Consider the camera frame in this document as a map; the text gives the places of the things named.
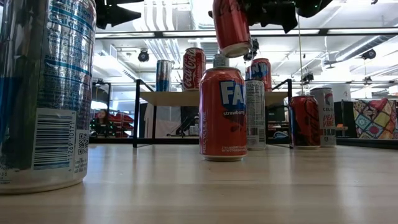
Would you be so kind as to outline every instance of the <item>can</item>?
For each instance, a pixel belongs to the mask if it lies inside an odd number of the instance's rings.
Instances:
[[[206,70],[206,55],[203,49],[190,47],[185,50],[182,65],[182,90],[198,91],[203,72]]]
[[[258,58],[252,61],[246,69],[247,80],[262,80],[265,91],[272,91],[271,63],[266,58]]]
[[[314,88],[310,94],[318,101],[321,147],[336,147],[333,90],[331,88]]]
[[[59,189],[86,175],[95,12],[92,0],[5,2],[0,194]]]
[[[200,154],[239,161],[247,154],[245,86],[236,68],[205,71],[200,82]]]
[[[223,54],[215,54],[213,56],[213,68],[215,67],[229,67],[229,58]]]
[[[156,91],[170,91],[173,64],[169,60],[158,60],[156,63]]]
[[[248,150],[264,150],[267,147],[264,83],[260,80],[246,80],[245,84]]]
[[[235,58],[251,48],[248,19],[238,0],[214,0],[213,20],[221,53]]]
[[[292,147],[320,147],[318,103],[314,96],[294,96],[289,103]]]

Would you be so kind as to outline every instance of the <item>soda can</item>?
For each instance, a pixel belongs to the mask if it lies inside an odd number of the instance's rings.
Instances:
[[[158,60],[156,63],[156,91],[170,91],[173,64],[169,60]]]
[[[314,88],[310,94],[318,101],[321,147],[336,147],[333,90],[331,88]]]
[[[206,55],[203,49],[188,48],[183,56],[182,91],[198,91],[201,76],[205,70]]]
[[[221,53],[235,58],[249,53],[250,32],[244,7],[238,0],[214,0],[213,20]]]
[[[8,0],[0,36],[0,194],[87,173],[94,0]]]
[[[294,96],[289,103],[292,147],[316,149],[320,147],[318,103],[314,96]]]
[[[213,68],[215,67],[229,67],[229,58],[223,54],[215,54],[213,56]]]
[[[245,83],[248,150],[264,150],[266,148],[264,83],[260,80],[246,80]]]
[[[247,154],[245,86],[236,68],[205,71],[200,82],[200,154],[238,161]]]
[[[258,58],[246,69],[247,80],[262,80],[265,91],[272,91],[271,63],[266,58]]]

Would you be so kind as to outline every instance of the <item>shelf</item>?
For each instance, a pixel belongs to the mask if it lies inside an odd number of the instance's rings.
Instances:
[[[154,106],[199,106],[199,92],[141,92],[140,97]],[[266,92],[266,106],[283,102],[287,92]]]
[[[199,106],[199,92],[141,92],[140,97],[154,106]]]

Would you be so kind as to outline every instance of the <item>table surface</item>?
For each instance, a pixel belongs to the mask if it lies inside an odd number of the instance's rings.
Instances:
[[[270,146],[208,162],[198,146],[91,145],[82,184],[0,196],[0,223],[398,223],[398,151]]]

